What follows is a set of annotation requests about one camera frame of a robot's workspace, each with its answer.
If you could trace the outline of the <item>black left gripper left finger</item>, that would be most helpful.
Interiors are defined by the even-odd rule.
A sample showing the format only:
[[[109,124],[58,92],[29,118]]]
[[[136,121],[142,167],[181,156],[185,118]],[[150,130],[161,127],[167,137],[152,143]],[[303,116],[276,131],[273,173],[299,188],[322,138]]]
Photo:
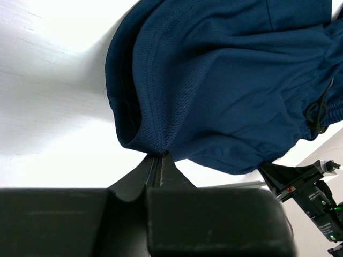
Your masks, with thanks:
[[[1,189],[1,256],[149,256],[145,157],[108,188]]]

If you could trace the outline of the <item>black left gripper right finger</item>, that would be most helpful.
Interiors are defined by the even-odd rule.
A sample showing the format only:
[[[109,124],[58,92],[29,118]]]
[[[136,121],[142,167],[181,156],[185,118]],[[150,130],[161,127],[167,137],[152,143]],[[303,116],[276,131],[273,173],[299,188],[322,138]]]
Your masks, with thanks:
[[[259,189],[197,188],[169,154],[146,184],[151,256],[295,256],[285,213]]]

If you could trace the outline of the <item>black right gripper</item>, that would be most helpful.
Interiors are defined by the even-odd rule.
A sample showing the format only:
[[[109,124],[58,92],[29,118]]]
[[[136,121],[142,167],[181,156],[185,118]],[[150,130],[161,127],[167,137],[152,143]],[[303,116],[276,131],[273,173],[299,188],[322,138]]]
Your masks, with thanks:
[[[323,180],[339,169],[340,165],[330,160],[304,167],[263,163],[258,171],[281,202],[293,199],[328,241],[341,243],[342,203],[335,202]]]

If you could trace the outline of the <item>navy blue shorts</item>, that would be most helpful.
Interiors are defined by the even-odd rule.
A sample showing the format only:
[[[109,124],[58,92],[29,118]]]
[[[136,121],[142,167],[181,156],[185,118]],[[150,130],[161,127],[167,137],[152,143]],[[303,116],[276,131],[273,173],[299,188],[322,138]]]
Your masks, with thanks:
[[[331,1],[139,1],[105,77],[124,148],[243,175],[342,121],[342,13]]]

